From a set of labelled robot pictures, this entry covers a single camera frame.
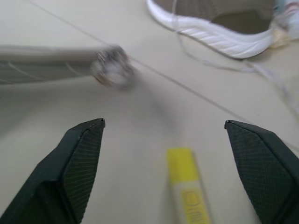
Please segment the yellow glue stick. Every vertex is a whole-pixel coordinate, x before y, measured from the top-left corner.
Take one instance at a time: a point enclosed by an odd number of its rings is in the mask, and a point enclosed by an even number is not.
[[[191,150],[169,149],[167,160],[180,224],[212,224]]]

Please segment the shoe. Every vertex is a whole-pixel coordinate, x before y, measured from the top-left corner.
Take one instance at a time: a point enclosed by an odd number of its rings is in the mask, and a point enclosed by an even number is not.
[[[147,7],[160,24],[232,58],[258,55],[272,43],[274,0],[147,0]]]

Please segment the floor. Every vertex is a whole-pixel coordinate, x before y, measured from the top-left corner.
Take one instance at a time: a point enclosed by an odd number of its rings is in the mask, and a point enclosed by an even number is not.
[[[0,86],[0,213],[35,165],[80,122],[105,118],[97,178],[83,220],[173,224],[165,150],[191,147],[215,224],[258,224],[239,179],[227,119],[274,131],[298,154],[299,123],[258,74],[218,70],[179,48],[150,17],[144,0],[2,0],[1,44],[97,47],[121,45],[138,71],[136,87],[107,89],[92,77]],[[242,67],[184,38],[197,57]],[[298,75],[299,42],[252,58]]]

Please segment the beige shoe upper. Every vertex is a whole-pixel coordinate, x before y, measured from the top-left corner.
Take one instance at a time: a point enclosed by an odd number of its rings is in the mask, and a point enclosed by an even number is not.
[[[174,0],[154,0],[172,12]],[[269,29],[274,0],[178,0],[176,14],[202,18],[242,34]]]

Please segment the tile grout line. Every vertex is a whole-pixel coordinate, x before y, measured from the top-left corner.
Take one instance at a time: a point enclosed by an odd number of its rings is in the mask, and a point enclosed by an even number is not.
[[[45,13],[47,13],[47,14],[53,16],[54,18],[56,18],[56,19],[58,19],[58,20],[60,20],[60,21],[62,21],[62,22],[64,22],[64,23],[68,24],[69,26],[73,27],[75,30],[80,31],[81,33],[87,35],[88,37],[92,38],[93,40],[95,40],[95,41],[97,41],[97,42],[99,42],[99,43],[105,44],[105,45],[110,45],[109,43],[107,43],[107,42],[101,40],[100,38],[98,38],[98,37],[96,37],[96,36],[90,34],[89,32],[83,30],[82,28],[80,28],[80,27],[78,27],[78,26],[76,26],[76,25],[70,23],[69,21],[63,19],[62,17],[60,17],[60,16],[58,16],[58,15],[56,15],[56,14],[50,12],[49,10],[47,10],[47,9],[45,9],[45,8],[43,8],[43,7],[41,7],[40,5],[38,5],[38,4],[36,4],[36,3],[32,2],[32,1],[29,1],[29,3],[32,4],[33,6],[35,6],[35,7],[39,8],[39,9],[41,9],[41,10],[44,11]],[[150,67],[150,66],[147,65],[147,64],[144,64],[143,62],[141,62],[141,61],[139,61],[139,60],[137,60],[137,59],[135,59],[135,58],[133,58],[133,57],[131,57],[131,56],[129,56],[129,57],[132,59],[132,61],[135,61],[136,63],[142,65],[143,67],[145,67],[145,68],[147,68],[147,69],[153,71],[153,72],[156,73],[157,75],[159,75],[159,76],[165,78],[166,80],[168,80],[168,81],[170,81],[170,82],[172,82],[172,83],[178,85],[178,86],[181,87],[182,89],[184,89],[184,90],[190,92],[191,94],[193,94],[193,95],[195,95],[195,96],[201,98],[202,100],[204,100],[204,101],[206,101],[207,103],[213,105],[214,107],[216,107],[216,108],[218,108],[218,109],[220,109],[220,110],[222,110],[222,111],[224,111],[224,112],[226,112],[226,113],[228,113],[228,114],[230,114],[230,115],[232,115],[232,116],[238,118],[239,120],[241,120],[241,121],[243,121],[243,122],[246,122],[246,123],[255,125],[253,122],[250,122],[249,120],[247,120],[247,119],[245,119],[244,117],[242,117],[242,116],[240,116],[240,115],[238,115],[238,114],[232,112],[231,110],[227,109],[226,107],[224,107],[224,106],[222,106],[222,105],[220,105],[220,104],[214,102],[213,100],[211,100],[211,99],[209,99],[209,98],[203,96],[202,94],[200,94],[200,93],[198,93],[197,91],[195,91],[195,90],[189,88],[188,86],[186,86],[186,85],[184,85],[184,84],[182,84],[182,83],[176,81],[175,79],[173,79],[173,78],[171,78],[171,77],[169,77],[169,76],[167,76],[167,75],[165,75],[165,74],[163,74],[163,73],[157,71],[156,69]],[[283,142],[286,143],[287,145],[289,145],[289,146],[295,148],[296,151],[299,152],[299,148],[298,148],[298,147],[294,146],[293,144],[290,144],[290,143],[287,142],[287,141],[283,141]]]

